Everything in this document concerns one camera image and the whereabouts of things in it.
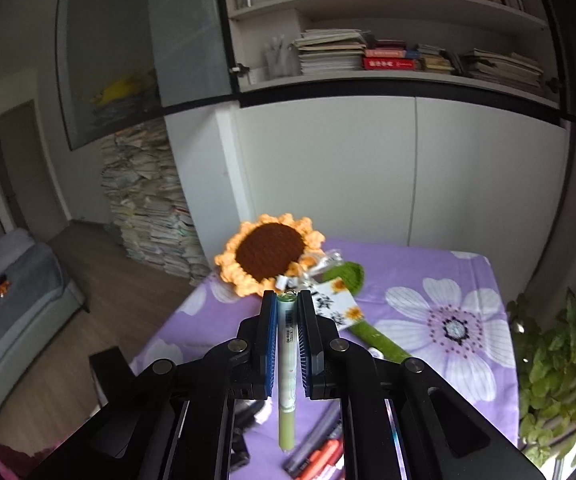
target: gray sofa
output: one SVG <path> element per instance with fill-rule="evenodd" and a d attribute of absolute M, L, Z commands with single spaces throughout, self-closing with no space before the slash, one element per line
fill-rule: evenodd
<path fill-rule="evenodd" d="M 0 298 L 0 407 L 35 357 L 85 298 L 46 244 L 24 230 L 0 238 L 0 274 L 10 281 Z"/>

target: gray blanket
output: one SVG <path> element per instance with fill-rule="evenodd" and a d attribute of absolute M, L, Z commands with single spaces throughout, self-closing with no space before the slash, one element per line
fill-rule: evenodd
<path fill-rule="evenodd" d="M 6 270 L 8 292 L 0 298 L 0 358 L 47 303 L 60 297 L 68 276 L 52 250 L 37 243 Z"/>

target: screw head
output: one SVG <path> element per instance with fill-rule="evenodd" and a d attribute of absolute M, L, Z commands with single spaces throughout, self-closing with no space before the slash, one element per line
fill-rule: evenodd
<path fill-rule="evenodd" d="M 330 341 L 330 348 L 337 352 L 345 352 L 350 348 L 350 343 L 348 343 L 346 339 L 338 337 L 337 339 L 332 339 L 332 341 Z"/>
<path fill-rule="evenodd" d="M 247 343 L 243 339 L 231 339 L 228 342 L 228 350 L 231 352 L 242 352 L 247 348 Z"/>
<path fill-rule="evenodd" d="M 157 375 L 165 375 L 172 370 L 173 366 L 175 366 L 175 364 L 169 359 L 157 359 L 152 364 L 152 371 Z"/>
<path fill-rule="evenodd" d="M 416 357 L 410 357 L 405 360 L 405 367 L 411 372 L 417 374 L 425 368 L 425 363 Z"/>

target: white shelf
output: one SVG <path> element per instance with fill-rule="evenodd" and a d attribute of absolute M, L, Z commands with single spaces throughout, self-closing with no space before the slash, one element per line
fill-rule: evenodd
<path fill-rule="evenodd" d="M 509 94 L 523 99 L 528 99 L 545 106 L 555 108 L 558 110 L 558 103 L 539 97 L 538 95 L 517 90 L 509 86 L 499 85 L 497 83 L 490 83 L 488 81 L 480 81 L 479 79 L 472 79 L 469 77 L 460 77 L 456 75 L 444 75 L 427 72 L 415 72 L 413 70 L 348 70 L 345 72 L 331 72 L 313 75 L 298 75 L 293 77 L 282 77 L 279 79 L 272 79 L 270 81 L 263 81 L 251 86 L 243 86 L 241 84 L 242 92 L 250 92 L 252 90 L 259 90 L 263 88 L 271 88 L 273 86 L 285 86 L 290 84 L 308 83 L 313 81 L 327 81 L 334 79 L 412 79 L 422 81 L 434 81 L 439 83 L 450 83 L 462 86 L 469 86 L 473 88 L 484 88 L 502 94 Z"/>
<path fill-rule="evenodd" d="M 548 28 L 547 22 L 488 0 L 268 0 L 231 12 L 242 21 L 296 9 L 314 22 L 339 18 L 407 18 L 453 23 L 516 36 Z"/>

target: bookshelf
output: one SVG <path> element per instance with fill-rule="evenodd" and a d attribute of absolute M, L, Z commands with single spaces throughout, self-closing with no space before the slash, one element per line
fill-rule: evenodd
<path fill-rule="evenodd" d="M 359 28 L 378 38 L 436 44 L 458 54 L 474 48 L 538 60 L 544 79 L 556 77 L 554 46 L 541 0 L 523 0 L 522 12 L 488 0 L 253 0 L 237 9 L 226 0 L 235 59 L 250 67 L 254 84 L 240 78 L 242 91 L 284 84 L 349 78 L 417 79 L 448 82 L 512 94 L 558 107 L 558 96 L 546 98 L 471 78 L 408 71 L 356 71 L 268 80 L 265 48 L 272 38 L 295 40 L 307 28 Z"/>
<path fill-rule="evenodd" d="M 509 86 L 499 85 L 496 83 L 491 83 L 488 81 L 481 81 L 479 79 L 472 79 L 469 77 L 460 77 L 456 75 L 444 75 L 435 74 L 428 72 L 415 72 L 413 70 L 348 70 L 345 72 L 334 72 L 334 73 L 321 73 L 313 75 L 298 75 L 293 77 L 282 77 L 278 79 L 271 79 L 268 81 L 262 81 L 253 85 L 241 84 L 241 90 L 244 92 L 250 92 L 253 90 L 260 90 L 263 88 L 272 88 L 275 86 L 285 86 L 292 84 L 301 84 L 314 81 L 328 81 L 328 80 L 339 80 L 339 79 L 400 79 L 400 80 L 417 80 L 417 81 L 434 81 L 446 84 L 456 84 L 462 86 L 469 86 L 472 88 L 481 88 L 485 90 L 491 90 L 494 92 L 499 92 L 502 94 L 513 95 L 515 97 L 521 97 L 535 103 L 539 103 L 551 108 L 558 109 L 559 103 L 552 101 L 550 99 L 545 99 L 535 94 L 529 92 L 524 92 L 516 88 L 511 88 Z"/>
<path fill-rule="evenodd" d="M 338 18 L 407 18 L 453 23 L 517 35 L 546 30 L 548 22 L 527 12 L 488 0 L 268 0 L 229 13 L 241 22 L 294 9 L 313 22 Z"/>

